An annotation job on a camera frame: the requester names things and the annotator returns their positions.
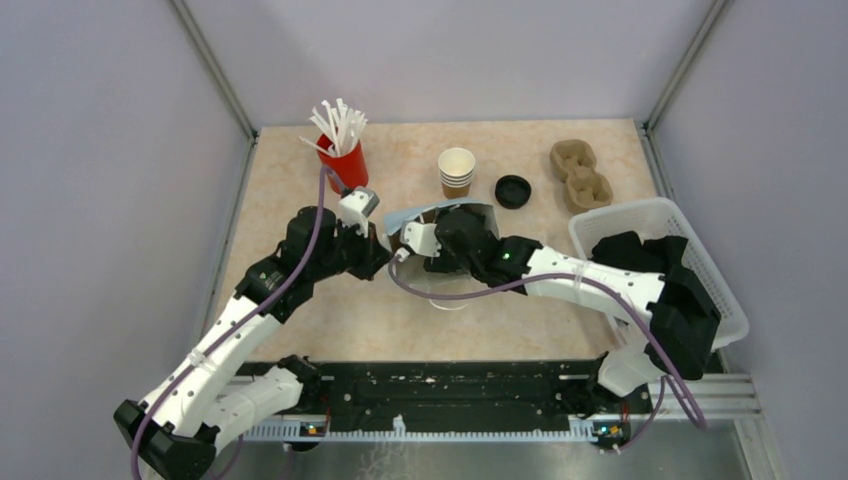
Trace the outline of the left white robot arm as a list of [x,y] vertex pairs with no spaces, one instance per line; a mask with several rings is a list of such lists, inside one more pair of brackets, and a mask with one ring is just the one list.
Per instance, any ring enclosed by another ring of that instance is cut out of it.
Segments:
[[316,283],[342,274],[370,280],[389,260],[361,208],[304,207],[275,251],[251,265],[207,334],[163,383],[126,400],[114,420],[132,450],[164,479],[200,479],[227,445],[274,413],[319,404],[317,370],[291,355],[252,384],[222,393],[247,357],[310,300]]

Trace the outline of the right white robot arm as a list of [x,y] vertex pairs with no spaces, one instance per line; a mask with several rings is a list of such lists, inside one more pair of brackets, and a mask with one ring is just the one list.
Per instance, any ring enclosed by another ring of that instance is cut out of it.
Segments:
[[570,302],[633,326],[638,335],[601,356],[586,385],[589,404],[612,412],[636,387],[670,375],[701,379],[721,315],[698,276],[681,264],[664,272],[620,269],[568,256],[537,240],[499,237],[487,218],[465,207],[408,222],[401,242],[432,272],[465,273],[489,293]]

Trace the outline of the light blue paper bag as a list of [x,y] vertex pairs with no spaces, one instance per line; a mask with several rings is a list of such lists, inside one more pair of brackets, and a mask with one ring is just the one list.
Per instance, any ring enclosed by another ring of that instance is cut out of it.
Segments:
[[468,197],[445,200],[424,206],[412,207],[405,210],[393,211],[384,216],[384,234],[381,242],[394,254],[400,254],[402,259],[393,268],[399,282],[411,289],[425,294],[424,298],[438,310],[453,312],[465,309],[469,302],[458,300],[456,297],[471,292],[479,284],[468,272],[439,274],[426,272],[423,268],[427,257],[419,256],[402,246],[399,242],[399,231],[407,221],[435,223],[439,213],[465,207],[469,210],[483,213],[486,225],[499,236],[494,207],[485,202],[479,202]]

